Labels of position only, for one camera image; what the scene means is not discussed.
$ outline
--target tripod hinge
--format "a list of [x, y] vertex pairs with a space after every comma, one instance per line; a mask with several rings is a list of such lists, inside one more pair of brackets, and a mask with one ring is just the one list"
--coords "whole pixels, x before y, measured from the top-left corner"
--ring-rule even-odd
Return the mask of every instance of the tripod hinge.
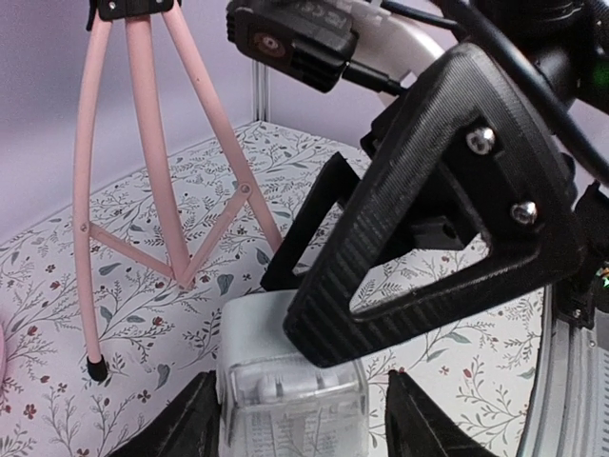
[[115, 21], [126, 17], [146, 16], [157, 12], [166, 12], [173, 8], [174, 0], [88, 0], [87, 31], [93, 28], [95, 14], [103, 21]]

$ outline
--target pink tripod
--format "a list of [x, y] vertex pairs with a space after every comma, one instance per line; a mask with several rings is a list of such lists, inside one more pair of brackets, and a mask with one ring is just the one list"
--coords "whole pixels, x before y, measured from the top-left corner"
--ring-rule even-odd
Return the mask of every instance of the pink tripod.
[[[114, 10], [116, 4], [110, 1], [105, 7]], [[220, 142], [228, 163], [233, 169], [238, 186], [227, 202], [226, 208], [218, 218], [216, 225], [211, 229], [199, 250], [190, 259], [167, 162], [167, 150], [154, 71], [150, 16], [144, 14], [127, 17], [128, 55], [137, 120], [152, 196], [167, 246], [169, 265], [90, 222], [89, 195], [95, 111], [112, 26], [111, 21], [102, 20], [99, 12], [96, 11], [88, 45], [78, 108], [73, 195], [74, 257], [78, 298], [87, 344], [88, 373], [95, 381], [106, 379], [108, 370], [100, 349], [97, 333], [91, 276], [90, 238], [115, 249], [146, 267], [175, 279], [183, 288], [192, 286], [197, 270], [206, 261], [245, 202], [250, 204], [273, 251], [277, 250], [282, 242], [281, 233], [275, 225], [265, 198], [256, 183], [234, 130], [222, 108], [218, 94], [213, 88], [177, 1], [173, 8], [163, 12], [163, 18], [207, 119]]]

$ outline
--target wall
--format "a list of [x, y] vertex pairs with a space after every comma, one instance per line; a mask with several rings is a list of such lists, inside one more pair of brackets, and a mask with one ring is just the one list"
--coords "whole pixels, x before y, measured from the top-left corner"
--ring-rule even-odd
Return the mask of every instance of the wall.
[[[226, 40], [226, 2], [186, 0], [185, 16], [235, 126], [251, 120], [251, 63]], [[74, 126], [88, 1], [3, 2], [0, 14], [0, 242], [71, 202]], [[211, 136], [161, 17], [153, 18], [169, 151]], [[93, 188], [144, 164], [124, 22], [112, 30], [98, 109]]]
[[[402, 0], [409, 6], [438, 13], [425, 0]], [[450, 32], [422, 26], [445, 49], [456, 43]], [[383, 110], [379, 98], [367, 90], [341, 81], [329, 94], [321, 94], [277, 71], [271, 72], [271, 120], [294, 129], [358, 146], [370, 122]], [[595, 147], [609, 160], [609, 118], [596, 109], [576, 103], [571, 114]], [[584, 189], [592, 178], [578, 169], [576, 181]]]

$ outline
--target red flower print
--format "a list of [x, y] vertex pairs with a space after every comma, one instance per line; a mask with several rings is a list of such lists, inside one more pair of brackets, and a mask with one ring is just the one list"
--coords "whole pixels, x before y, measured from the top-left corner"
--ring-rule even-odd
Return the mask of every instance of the red flower print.
[[147, 390], [144, 390], [142, 393], [137, 394], [137, 399], [141, 400], [142, 403], [145, 403], [150, 399], [150, 394]]
[[34, 405], [26, 405], [26, 409], [23, 411], [23, 415], [28, 416], [28, 419], [33, 419], [34, 414], [36, 414], [36, 412], [38, 411], [36, 411]]

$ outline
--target metal bolt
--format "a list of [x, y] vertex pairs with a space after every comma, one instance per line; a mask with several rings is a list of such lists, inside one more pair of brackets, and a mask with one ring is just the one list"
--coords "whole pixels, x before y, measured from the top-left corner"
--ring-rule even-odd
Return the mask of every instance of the metal bolt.
[[495, 146], [495, 140], [495, 132], [489, 127], [475, 129], [465, 136], [467, 146], [478, 155], [488, 154]]
[[531, 226], [537, 221], [537, 205], [533, 202], [517, 203], [511, 210], [512, 219], [524, 226]]

